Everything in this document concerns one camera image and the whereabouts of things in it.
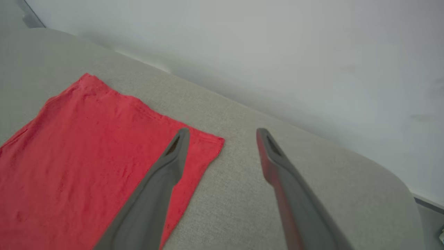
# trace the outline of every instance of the white wall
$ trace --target white wall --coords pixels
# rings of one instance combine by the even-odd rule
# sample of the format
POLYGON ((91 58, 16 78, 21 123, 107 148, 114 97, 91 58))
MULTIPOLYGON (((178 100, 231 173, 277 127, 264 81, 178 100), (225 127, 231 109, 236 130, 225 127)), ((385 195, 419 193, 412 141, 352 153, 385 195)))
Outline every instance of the white wall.
POLYGON ((49 28, 291 122, 444 204, 442 0, 27 0, 49 28))

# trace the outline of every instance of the gray table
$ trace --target gray table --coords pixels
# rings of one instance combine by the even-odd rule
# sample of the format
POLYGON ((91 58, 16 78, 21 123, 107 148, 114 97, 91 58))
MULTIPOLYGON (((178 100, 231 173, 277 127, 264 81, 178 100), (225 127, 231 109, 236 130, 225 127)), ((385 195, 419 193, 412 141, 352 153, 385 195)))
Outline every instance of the gray table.
POLYGON ((152 109, 226 139, 164 249, 285 249, 255 130, 267 128, 356 249, 423 249, 405 184, 377 163, 124 55, 50 29, 0 41, 0 142, 85 72, 152 109))

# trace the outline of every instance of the floor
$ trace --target floor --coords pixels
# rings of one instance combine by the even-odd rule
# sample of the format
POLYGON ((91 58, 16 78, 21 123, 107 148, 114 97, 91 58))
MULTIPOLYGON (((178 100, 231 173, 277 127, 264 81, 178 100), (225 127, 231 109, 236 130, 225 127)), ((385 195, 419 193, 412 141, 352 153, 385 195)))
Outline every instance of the floor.
MULTIPOLYGON (((28 27, 40 27, 41 24, 35 19, 27 16, 25 11, 27 5, 19 6, 19 1, 0 0, 0 39, 7 37, 16 30, 28 27)), ((444 250, 438 236, 444 228, 444 214, 435 212, 422 205, 418 205, 424 231, 425 250, 444 250)))

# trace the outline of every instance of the red cloth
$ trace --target red cloth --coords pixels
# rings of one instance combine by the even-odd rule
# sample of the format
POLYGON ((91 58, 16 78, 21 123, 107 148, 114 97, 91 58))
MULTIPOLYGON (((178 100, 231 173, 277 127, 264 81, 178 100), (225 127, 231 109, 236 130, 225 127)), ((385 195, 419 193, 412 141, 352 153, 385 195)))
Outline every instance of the red cloth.
POLYGON ((190 129, 162 246, 224 139, 83 75, 0 148, 0 249, 91 249, 181 127, 190 129))

